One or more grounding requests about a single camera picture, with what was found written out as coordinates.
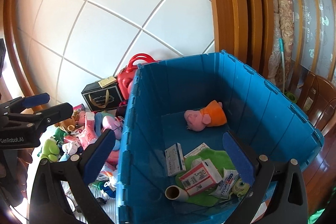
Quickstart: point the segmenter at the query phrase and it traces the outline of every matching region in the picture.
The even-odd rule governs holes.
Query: orange shirt
[[[213,100],[206,107],[199,110],[201,114],[209,114],[211,117],[211,123],[207,127],[222,126],[227,123],[225,113],[216,100]]]

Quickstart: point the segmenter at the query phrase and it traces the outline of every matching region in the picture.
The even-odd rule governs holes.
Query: barcode
[[[184,187],[188,187],[188,186],[191,185],[191,183],[190,183],[189,180],[185,180],[185,181],[183,181],[182,184],[183,184]]]

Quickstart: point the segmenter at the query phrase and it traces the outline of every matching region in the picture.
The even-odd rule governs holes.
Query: black gift box
[[[83,89],[82,95],[91,111],[116,109],[123,100],[117,82],[103,89],[98,82],[88,84]]]

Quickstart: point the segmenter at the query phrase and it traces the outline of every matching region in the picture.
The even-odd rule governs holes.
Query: white cardboard box
[[[193,196],[215,186],[222,180],[222,176],[211,160],[206,159],[179,179],[189,196]]]
[[[182,148],[179,143],[165,150],[168,176],[172,177],[186,171]]]

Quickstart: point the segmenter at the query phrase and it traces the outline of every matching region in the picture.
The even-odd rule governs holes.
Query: green mop handle
[[[279,38],[279,45],[282,58],[282,93],[285,93],[285,57],[284,57],[284,41],[282,38]]]

